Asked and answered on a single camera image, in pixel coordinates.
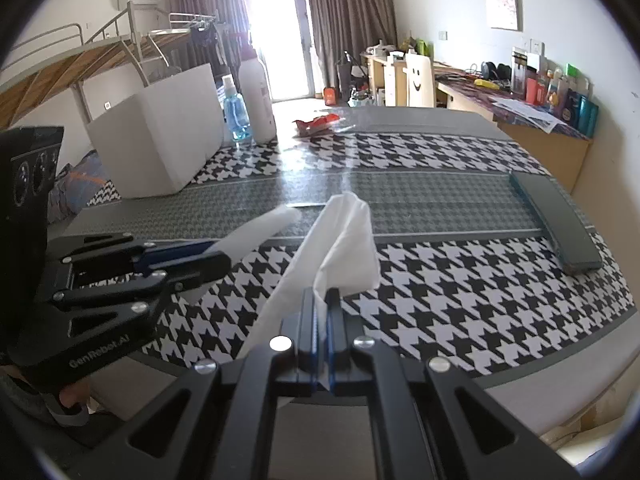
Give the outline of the person's left hand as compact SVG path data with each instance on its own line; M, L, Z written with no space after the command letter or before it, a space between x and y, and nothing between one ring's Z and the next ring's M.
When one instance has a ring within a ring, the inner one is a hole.
M65 415L75 414L78 406L86 406L91 396L91 385L88 380L63 388L58 394L58 403Z

